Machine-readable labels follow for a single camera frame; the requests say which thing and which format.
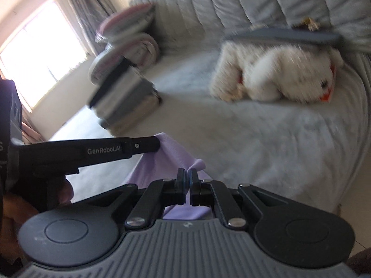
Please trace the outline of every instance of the white stuffed animal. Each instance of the white stuffed animal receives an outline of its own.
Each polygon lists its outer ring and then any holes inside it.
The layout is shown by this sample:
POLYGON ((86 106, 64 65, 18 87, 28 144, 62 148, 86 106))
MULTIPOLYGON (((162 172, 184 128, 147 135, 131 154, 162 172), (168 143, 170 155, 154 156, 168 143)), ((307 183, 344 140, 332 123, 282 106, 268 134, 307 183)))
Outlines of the white stuffed animal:
POLYGON ((318 101, 333 84, 331 65, 343 66, 333 48, 303 50, 295 45, 264 46, 227 41, 223 44, 210 93, 224 101, 288 99, 318 101))

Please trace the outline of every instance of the hand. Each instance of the hand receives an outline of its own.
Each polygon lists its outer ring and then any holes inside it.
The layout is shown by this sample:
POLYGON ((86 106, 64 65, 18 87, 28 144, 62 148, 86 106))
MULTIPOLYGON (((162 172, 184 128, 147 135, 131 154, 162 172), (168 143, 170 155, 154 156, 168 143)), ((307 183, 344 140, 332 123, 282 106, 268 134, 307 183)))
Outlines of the hand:
MULTIPOLYGON (((69 204, 73 196, 73 188, 66 180, 59 193, 59 203, 62 205, 69 204)), ((0 234, 0 255, 10 264, 13 264, 17 258, 23 257, 22 250, 17 241, 16 226, 23 225, 36 214, 38 214, 38 211, 23 198, 11 193, 4 195, 0 234)))

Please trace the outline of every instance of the lavender fabric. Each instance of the lavender fabric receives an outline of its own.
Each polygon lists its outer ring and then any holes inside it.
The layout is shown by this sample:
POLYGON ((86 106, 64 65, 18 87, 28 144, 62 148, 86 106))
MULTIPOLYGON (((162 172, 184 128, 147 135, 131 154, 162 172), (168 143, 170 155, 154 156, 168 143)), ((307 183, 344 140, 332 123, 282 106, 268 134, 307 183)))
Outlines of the lavender fabric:
MULTIPOLYGON (((161 147, 156 153, 146 153, 129 174, 126 183, 137 184, 138 188, 146 188, 148 185, 160 179, 175 179, 179 168, 198 171, 200 180, 211 179, 203 170, 206 168, 203 160, 191 156, 179 143, 165 133, 156 135, 160 140, 161 147)), ((189 203, 183 206, 167 207, 164 219, 199 219, 209 213, 210 208, 204 206, 192 207, 189 203)))

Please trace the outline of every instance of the floor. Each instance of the floor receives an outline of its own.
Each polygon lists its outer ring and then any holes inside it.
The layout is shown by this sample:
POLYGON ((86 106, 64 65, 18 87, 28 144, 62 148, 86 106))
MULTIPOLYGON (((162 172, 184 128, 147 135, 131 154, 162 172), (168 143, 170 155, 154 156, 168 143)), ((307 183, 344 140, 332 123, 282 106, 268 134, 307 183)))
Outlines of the floor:
POLYGON ((371 247, 371 151, 341 203, 340 212, 355 232, 356 243, 352 255, 371 247))

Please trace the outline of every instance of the curtain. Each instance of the curtain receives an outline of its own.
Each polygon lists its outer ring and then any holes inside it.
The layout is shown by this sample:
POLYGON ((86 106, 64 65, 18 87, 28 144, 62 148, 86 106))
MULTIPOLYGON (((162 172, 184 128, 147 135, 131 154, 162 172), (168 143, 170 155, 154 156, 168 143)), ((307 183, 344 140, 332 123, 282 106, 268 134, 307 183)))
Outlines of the curtain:
MULTIPOLYGON (((1 69, 0 78, 6 79, 1 69)), ((36 128, 33 126, 30 119, 30 113, 27 111, 24 105, 22 105, 22 140, 25 144, 45 141, 45 139, 37 132, 36 128)))
POLYGON ((95 42, 99 25, 116 10, 110 0, 69 0, 84 36, 95 55, 101 53, 105 46, 95 42))

